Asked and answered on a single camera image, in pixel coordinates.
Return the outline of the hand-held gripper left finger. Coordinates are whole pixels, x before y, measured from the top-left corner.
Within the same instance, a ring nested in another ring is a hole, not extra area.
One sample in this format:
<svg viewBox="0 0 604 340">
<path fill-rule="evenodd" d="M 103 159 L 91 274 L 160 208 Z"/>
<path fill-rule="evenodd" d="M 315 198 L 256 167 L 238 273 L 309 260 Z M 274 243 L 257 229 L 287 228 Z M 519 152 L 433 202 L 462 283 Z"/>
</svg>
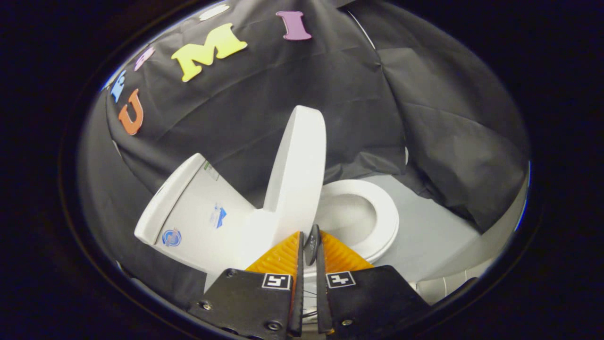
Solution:
<svg viewBox="0 0 604 340">
<path fill-rule="evenodd" d="M 302 335 L 304 233 L 298 231 L 246 270 L 225 269 L 188 313 L 209 325 L 255 340 Z"/>
</svg>

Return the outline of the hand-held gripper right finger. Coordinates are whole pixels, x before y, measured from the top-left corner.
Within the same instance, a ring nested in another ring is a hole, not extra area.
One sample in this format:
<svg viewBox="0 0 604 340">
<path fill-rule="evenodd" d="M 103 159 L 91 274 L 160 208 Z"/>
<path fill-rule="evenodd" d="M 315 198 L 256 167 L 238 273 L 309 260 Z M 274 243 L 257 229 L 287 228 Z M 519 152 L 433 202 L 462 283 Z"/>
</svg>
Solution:
<svg viewBox="0 0 604 340">
<path fill-rule="evenodd" d="M 370 337 L 429 311 L 429 303 L 391 265 L 370 264 L 326 232 L 315 237 L 319 333 Z"/>
</svg>

